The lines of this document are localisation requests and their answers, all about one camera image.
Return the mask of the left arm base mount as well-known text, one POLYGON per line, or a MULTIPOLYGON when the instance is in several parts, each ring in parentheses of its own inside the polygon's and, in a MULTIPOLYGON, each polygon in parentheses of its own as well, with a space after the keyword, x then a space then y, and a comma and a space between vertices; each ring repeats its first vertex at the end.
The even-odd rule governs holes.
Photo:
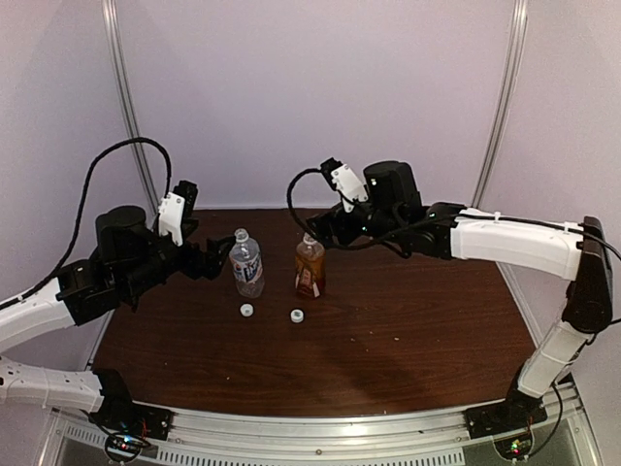
POLYGON ((112 369, 97 369, 93 372, 103 397, 97 411, 90 416, 108 429, 129 432, 135 436, 166 441, 172 423, 173 413, 168 409, 147 406, 135 402, 123 377, 112 369))

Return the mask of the brown tea bottle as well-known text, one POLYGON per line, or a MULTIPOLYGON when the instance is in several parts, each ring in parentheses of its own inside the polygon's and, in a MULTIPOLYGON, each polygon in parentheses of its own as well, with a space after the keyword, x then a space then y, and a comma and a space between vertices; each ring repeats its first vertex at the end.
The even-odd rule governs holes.
POLYGON ((296 247, 295 288, 300 295, 316 299, 326 286, 325 248, 306 233, 296 247))

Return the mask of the white water bottle cap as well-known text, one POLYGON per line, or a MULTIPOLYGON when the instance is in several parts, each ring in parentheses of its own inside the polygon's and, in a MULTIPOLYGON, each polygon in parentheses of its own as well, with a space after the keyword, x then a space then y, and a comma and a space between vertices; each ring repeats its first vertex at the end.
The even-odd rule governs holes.
POLYGON ((254 307, 249 303, 242 304, 240 306, 240 313, 243 317, 250 317, 254 314, 254 307))

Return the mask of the clear water bottle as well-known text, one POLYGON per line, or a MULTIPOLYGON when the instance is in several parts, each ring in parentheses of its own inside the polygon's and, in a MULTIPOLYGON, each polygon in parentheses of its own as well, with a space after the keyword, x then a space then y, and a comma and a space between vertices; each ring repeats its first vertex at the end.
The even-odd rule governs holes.
POLYGON ((258 298, 264 289, 263 262, 258 242, 246 229, 234 232, 235 244, 229 252, 236 287, 246 298, 258 298))

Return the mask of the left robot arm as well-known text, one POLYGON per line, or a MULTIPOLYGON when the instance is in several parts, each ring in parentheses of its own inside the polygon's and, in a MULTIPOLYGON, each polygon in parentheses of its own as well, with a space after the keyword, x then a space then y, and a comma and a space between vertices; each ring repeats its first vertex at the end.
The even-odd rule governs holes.
MULTIPOLYGON (((52 273, 33 292, 1 306, 1 348, 11 349, 51 331, 81 326, 140 298, 175 273, 217 278, 235 244, 232 236, 188 241, 197 219, 182 216, 172 231, 152 231, 146 213, 121 206, 96 218, 97 247, 87 258, 52 273)), ((1 361, 1 401, 83 410, 103 415, 119 431, 139 423, 139 409, 115 370, 71 372, 1 361)))

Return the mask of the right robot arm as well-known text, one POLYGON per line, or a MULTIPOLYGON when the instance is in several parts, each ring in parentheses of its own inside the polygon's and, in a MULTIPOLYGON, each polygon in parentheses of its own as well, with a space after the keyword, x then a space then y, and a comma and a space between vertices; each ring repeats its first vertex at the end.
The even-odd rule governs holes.
POLYGON ((331 158, 317 171, 340 197, 328 212, 305 222, 326 248, 384 246, 403 257, 484 260, 539 270, 568 282, 559 320, 517 373, 511 396, 498 407, 497 418, 504 427, 517 428, 529 418, 534 399, 614 324, 609 260, 614 249, 596 218, 553 223, 455 203, 426 206, 406 162, 378 162, 357 177, 331 158))

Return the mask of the white tea bottle cap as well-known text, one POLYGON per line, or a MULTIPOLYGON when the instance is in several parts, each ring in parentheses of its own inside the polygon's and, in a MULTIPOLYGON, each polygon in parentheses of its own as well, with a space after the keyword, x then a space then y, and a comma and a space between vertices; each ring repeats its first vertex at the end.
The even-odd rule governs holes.
POLYGON ((294 309, 291 311, 290 313, 290 319, 292 322, 294 323, 301 323, 304 321, 305 319, 305 314, 302 310, 300 309, 294 309))

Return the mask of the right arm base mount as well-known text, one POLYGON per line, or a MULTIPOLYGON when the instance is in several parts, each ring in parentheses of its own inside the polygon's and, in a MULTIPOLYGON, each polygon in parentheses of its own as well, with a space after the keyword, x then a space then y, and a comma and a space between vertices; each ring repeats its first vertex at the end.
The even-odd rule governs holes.
POLYGON ((465 422, 472 439, 526 429, 533 423, 547 420, 542 398, 533 398, 520 391, 518 379, 519 375, 515 374, 504 400, 464 411, 465 422))

